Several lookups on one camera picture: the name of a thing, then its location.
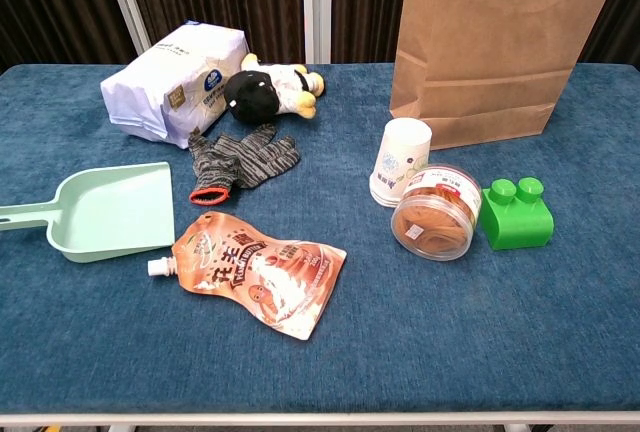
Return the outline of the clear round plastic jar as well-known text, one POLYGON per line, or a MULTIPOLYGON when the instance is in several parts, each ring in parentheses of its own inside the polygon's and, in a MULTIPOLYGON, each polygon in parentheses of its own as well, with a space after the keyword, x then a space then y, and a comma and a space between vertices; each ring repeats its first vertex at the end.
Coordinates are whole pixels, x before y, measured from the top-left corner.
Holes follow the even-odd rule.
POLYGON ((429 165, 407 183, 391 229, 418 256, 455 260, 471 245, 481 205, 481 188, 469 173, 448 164, 429 165))

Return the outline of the green toy building block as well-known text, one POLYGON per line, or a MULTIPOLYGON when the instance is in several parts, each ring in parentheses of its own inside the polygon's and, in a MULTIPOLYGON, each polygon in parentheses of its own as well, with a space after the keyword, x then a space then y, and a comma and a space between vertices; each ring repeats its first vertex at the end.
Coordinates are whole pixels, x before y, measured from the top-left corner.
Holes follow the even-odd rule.
POLYGON ((543 200, 544 186, 535 177, 517 184, 500 178, 482 190, 479 223, 493 250, 545 246, 554 232, 554 219, 543 200))

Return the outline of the stack of white paper cups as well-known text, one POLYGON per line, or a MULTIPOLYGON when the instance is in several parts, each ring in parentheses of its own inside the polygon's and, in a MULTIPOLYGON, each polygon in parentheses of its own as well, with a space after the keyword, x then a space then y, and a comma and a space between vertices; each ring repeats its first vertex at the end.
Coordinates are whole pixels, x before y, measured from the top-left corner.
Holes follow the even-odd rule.
POLYGON ((415 118, 395 118, 384 128, 369 190, 384 207, 396 207, 409 180, 428 164, 431 128, 415 118))

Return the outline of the grey striped knit glove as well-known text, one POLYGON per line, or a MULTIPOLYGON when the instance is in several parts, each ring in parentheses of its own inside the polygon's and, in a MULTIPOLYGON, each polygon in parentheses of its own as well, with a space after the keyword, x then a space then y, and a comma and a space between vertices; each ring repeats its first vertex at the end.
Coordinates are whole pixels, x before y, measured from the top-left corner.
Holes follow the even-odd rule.
POLYGON ((300 160, 295 140, 276 139, 277 129, 262 124, 240 140, 220 135, 212 141, 199 129, 188 138, 196 184, 191 203, 217 205, 230 197, 234 186, 251 189, 292 169, 300 160))

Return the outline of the orange peanut butter pouch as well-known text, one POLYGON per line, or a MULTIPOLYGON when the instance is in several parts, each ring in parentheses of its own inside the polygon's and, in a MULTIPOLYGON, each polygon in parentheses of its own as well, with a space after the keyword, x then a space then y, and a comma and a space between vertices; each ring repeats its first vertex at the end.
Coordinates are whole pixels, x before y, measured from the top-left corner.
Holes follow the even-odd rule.
POLYGON ((209 211, 150 260, 150 276, 176 276, 188 292, 220 296, 290 337, 310 338, 332 294, 346 252, 267 236, 230 214, 209 211))

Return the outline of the black and white plush toy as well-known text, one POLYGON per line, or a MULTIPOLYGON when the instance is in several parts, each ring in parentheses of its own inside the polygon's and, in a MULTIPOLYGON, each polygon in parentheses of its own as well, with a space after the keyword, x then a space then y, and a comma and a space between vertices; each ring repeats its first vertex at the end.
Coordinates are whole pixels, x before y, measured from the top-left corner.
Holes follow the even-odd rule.
POLYGON ((224 98, 227 110, 238 121, 263 124, 282 114, 312 119, 316 99, 324 89, 323 77, 302 64, 263 65, 249 53, 241 70, 227 81, 224 98))

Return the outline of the blue table cloth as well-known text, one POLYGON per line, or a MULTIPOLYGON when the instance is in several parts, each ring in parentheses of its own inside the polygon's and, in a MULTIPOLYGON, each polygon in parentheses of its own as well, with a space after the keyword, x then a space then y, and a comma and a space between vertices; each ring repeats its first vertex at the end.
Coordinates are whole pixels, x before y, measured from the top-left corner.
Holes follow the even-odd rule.
POLYGON ((538 136, 431 154, 482 186, 538 178, 555 230, 422 259, 369 192, 389 64, 325 65, 301 155, 222 205, 347 258, 311 337, 147 274, 68 261, 41 228, 0 232, 0 414, 640 410, 640 71, 580 64, 538 136))

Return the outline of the white tissue paper pack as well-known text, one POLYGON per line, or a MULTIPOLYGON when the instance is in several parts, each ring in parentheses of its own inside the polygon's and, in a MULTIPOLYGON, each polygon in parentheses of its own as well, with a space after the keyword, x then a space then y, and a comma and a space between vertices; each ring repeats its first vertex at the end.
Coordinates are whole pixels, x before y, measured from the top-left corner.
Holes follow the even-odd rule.
POLYGON ((188 147, 225 111, 224 88, 249 48, 241 30, 188 21, 104 79, 110 122, 151 142, 188 147))

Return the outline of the mint green plastic dustpan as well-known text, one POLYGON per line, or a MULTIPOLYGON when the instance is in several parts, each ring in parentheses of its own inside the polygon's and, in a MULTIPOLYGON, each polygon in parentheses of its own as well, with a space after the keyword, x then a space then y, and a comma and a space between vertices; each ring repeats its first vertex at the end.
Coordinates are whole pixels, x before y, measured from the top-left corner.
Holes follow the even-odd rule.
POLYGON ((34 227, 76 263, 168 247, 175 241, 170 165, 86 169, 64 179, 50 201, 0 206, 0 231, 34 227))

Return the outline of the brown paper bag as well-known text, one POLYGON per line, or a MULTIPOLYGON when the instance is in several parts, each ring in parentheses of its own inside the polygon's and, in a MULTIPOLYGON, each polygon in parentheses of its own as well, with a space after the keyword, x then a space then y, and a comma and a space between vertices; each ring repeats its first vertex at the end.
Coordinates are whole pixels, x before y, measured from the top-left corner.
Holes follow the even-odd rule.
POLYGON ((540 134, 606 0, 403 0, 390 111, 435 149, 540 134))

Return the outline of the upright white frame post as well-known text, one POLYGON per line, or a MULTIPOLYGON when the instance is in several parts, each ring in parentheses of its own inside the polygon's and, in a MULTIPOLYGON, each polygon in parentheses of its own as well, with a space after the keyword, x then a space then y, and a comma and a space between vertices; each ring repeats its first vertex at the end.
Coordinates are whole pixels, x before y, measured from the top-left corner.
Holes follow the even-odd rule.
POLYGON ((309 64, 330 64, 332 0, 303 0, 305 59, 309 64))

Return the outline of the white table frame edge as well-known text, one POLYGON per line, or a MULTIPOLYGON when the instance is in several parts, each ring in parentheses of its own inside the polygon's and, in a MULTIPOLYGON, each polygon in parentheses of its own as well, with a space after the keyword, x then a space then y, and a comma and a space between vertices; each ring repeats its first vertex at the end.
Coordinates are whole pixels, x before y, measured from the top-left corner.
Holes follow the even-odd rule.
POLYGON ((409 426, 478 424, 640 424, 640 411, 383 413, 0 414, 0 426, 409 426))

